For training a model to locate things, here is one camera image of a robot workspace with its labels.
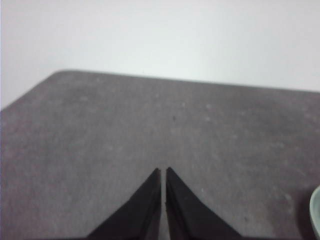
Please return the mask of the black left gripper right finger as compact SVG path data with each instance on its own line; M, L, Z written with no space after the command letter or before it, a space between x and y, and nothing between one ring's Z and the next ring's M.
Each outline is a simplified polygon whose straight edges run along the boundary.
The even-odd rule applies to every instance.
M209 209L171 168L166 170L166 211L172 240L235 240L241 234Z

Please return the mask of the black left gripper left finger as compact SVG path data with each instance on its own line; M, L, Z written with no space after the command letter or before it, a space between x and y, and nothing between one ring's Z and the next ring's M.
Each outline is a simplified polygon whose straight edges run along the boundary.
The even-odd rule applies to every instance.
M161 170L156 168L88 240L157 240L162 212Z

